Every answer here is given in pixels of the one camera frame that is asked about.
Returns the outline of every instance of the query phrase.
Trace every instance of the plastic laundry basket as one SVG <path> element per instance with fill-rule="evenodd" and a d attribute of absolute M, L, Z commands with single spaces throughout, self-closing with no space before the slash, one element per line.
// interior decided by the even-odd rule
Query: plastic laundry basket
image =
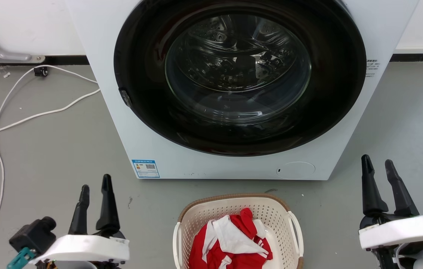
<path fill-rule="evenodd" d="M 230 194 L 200 199 L 183 209 L 173 232 L 173 255 L 177 269 L 188 269 L 193 238 L 213 219 L 239 214 L 250 208 L 266 228 L 273 259 L 263 269 L 302 269 L 303 235 L 288 205 L 271 194 Z"/>

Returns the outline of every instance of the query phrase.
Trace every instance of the washing machine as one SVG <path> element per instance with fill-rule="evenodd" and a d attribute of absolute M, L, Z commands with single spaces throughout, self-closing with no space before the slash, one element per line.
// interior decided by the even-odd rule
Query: washing machine
<path fill-rule="evenodd" d="M 327 180 L 417 2 L 68 8 L 137 178 Z"/>

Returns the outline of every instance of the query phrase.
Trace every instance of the white robot mount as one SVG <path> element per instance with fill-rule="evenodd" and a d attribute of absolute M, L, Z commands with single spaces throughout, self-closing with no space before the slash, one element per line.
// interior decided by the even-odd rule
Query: white robot mount
<path fill-rule="evenodd" d="M 108 174 L 102 180 L 102 194 L 97 233 L 87 234 L 90 190 L 89 186 L 83 185 L 68 235 L 56 240 L 51 232 L 56 222 L 50 217 L 24 225 L 9 240 L 19 254 L 7 265 L 7 269 L 22 269 L 27 263 L 38 269 L 119 269 L 130 258 L 129 240 L 120 232 L 112 181 Z"/>
<path fill-rule="evenodd" d="M 359 226 L 362 249 L 372 252 L 381 269 L 423 269 L 423 216 L 419 215 L 403 180 L 391 160 L 386 175 L 391 184 L 396 211 L 386 213 L 374 180 L 374 167 L 368 155 L 361 157 L 362 213 Z"/>

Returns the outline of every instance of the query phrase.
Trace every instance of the washing machine door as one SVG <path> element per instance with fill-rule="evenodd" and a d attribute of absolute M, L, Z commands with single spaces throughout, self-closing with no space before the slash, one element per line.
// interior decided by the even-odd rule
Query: washing machine door
<path fill-rule="evenodd" d="M 182 146 L 266 155 L 349 112 L 365 48 L 331 0 L 143 0 L 124 22 L 115 73 L 126 104 Z"/>

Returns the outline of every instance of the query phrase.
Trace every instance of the power cord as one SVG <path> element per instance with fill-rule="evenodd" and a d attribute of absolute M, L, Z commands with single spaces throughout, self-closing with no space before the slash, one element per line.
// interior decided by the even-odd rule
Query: power cord
<path fill-rule="evenodd" d="M 409 245 L 409 243 L 404 243 L 399 245 L 398 249 L 396 249 L 396 264 L 398 266 L 399 269 L 405 269 L 402 265 L 401 262 L 399 261 L 399 252 L 401 251 L 401 249 L 403 247 L 406 247 L 407 245 Z"/>
<path fill-rule="evenodd" d="M 55 67 L 55 66 L 40 65 L 40 66 L 37 66 L 37 67 L 35 67 L 35 68 L 40 68 L 40 67 L 55 68 L 55 69 L 61 70 L 61 71 L 63 71 L 63 72 L 67 72 L 67 73 L 70 73 L 70 74 L 73 74 L 73 75 L 77 75 L 78 77 L 83 78 L 84 80 L 88 80 L 88 81 L 90 81 L 90 82 L 97 83 L 95 80 L 91 80 L 91 79 L 86 78 L 86 77 L 83 77 L 83 76 L 81 76 L 81 75 L 79 75 L 79 74 L 77 74 L 77 73 L 74 73 L 74 72 L 71 72 L 71 71 L 68 71 L 68 70 L 65 70 L 65 69 L 62 69 L 62 68 L 58 68 L 58 67 Z M 7 99 L 9 98 L 10 94 L 13 92 L 13 90 L 15 89 L 15 87 L 17 86 L 17 84 L 19 83 L 19 81 L 21 81 L 21 80 L 25 77 L 25 75 L 29 74 L 29 73 L 30 73 L 30 72 L 32 72 L 32 71 L 34 71 L 34 68 L 31 68 L 29 71 L 25 72 L 25 73 L 24 73 L 24 75 L 22 75 L 22 77 L 20 77 L 20 78 L 19 78 L 19 80 L 17 80 L 17 82 L 15 82 L 14 86 L 12 87 L 12 89 L 10 89 L 9 93 L 7 94 L 7 96 L 5 97 L 5 99 L 4 99 L 4 101 L 3 101 L 2 105 L 1 105 L 1 108 L 0 108 L 0 116 L 1 116 L 2 110 L 3 110 L 3 108 L 4 108 L 4 105 L 5 105 L 5 103 L 7 102 Z M 75 103 L 79 102 L 80 100 L 82 100 L 82 99 L 84 99 L 84 98 L 86 98 L 86 97 L 89 97 L 89 96 L 91 96 L 91 95 L 94 95 L 94 94 L 96 94 L 97 92 L 100 92 L 100 89 L 98 89 L 98 90 L 96 90 L 96 91 L 94 91 L 94 92 L 91 92 L 91 93 L 89 93 L 89 94 L 86 94 L 86 95 L 84 95 L 84 96 L 82 96 L 82 97 L 78 98 L 77 100 L 73 101 L 72 103 L 70 103 L 70 104 L 69 104 L 69 105 L 67 105 L 66 107 L 63 107 L 63 108 L 61 108 L 61 109 L 52 110 L 52 111 L 49 111 L 49 112 L 39 113 L 39 114 L 36 114 L 36 115 L 34 115 L 34 116 L 30 116 L 30 117 L 25 118 L 25 119 L 23 119 L 23 120 L 21 120 L 21 121 L 18 121 L 18 122 L 16 122 L 16 123 L 13 123 L 13 124 L 10 124 L 10 125 L 5 126 L 5 127 L 3 127 L 3 128 L 0 128 L 0 131 L 6 130 L 6 129 L 8 129 L 8 128 L 11 128 L 11 127 L 16 126 L 16 125 L 18 125 L 18 124 L 21 124 L 21 123 L 23 123 L 23 122 L 25 122 L 25 121 L 28 121 L 28 120 L 31 120 L 31 119 L 37 118 L 37 117 L 39 117 L 39 116 L 43 116 L 43 115 L 47 115 L 47 114 L 52 114 L 52 113 L 56 113 L 56 112 L 61 112 L 61 111 L 64 111 L 65 109 L 68 109 L 69 107 L 73 106 Z M 2 182 L 1 182 L 1 194 L 0 194 L 0 211 L 1 211 L 2 200 L 3 200 L 3 197 L 4 197 L 4 163 L 3 163 L 3 160 L 2 160 L 2 158 L 1 158 L 1 154 L 0 154 L 0 164 L 1 164 L 1 175 L 2 175 Z"/>

